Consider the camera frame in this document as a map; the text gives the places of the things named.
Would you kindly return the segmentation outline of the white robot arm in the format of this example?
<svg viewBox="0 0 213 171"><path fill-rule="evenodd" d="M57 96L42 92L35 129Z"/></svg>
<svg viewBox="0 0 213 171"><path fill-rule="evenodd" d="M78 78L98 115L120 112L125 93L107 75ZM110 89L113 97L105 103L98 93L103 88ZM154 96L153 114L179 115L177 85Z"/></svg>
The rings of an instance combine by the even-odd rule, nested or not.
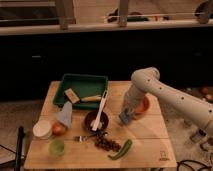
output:
<svg viewBox="0 0 213 171"><path fill-rule="evenodd" d="M146 93L162 99L182 116L213 137L213 104L172 88L159 81L160 72L155 67L138 69L131 75L131 86L125 92L124 106L136 109Z"/></svg>

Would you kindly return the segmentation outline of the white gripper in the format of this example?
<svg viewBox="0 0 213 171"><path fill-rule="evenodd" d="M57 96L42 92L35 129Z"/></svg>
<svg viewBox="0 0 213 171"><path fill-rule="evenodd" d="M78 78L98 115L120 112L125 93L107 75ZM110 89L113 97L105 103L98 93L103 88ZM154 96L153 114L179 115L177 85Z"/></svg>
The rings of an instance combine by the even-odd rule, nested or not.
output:
<svg viewBox="0 0 213 171"><path fill-rule="evenodd" d="M131 85L129 89L124 94L123 99L123 109L126 110L128 113L133 113L134 109L139 105L140 101L143 100L145 97L145 93L138 89L135 85Z"/></svg>

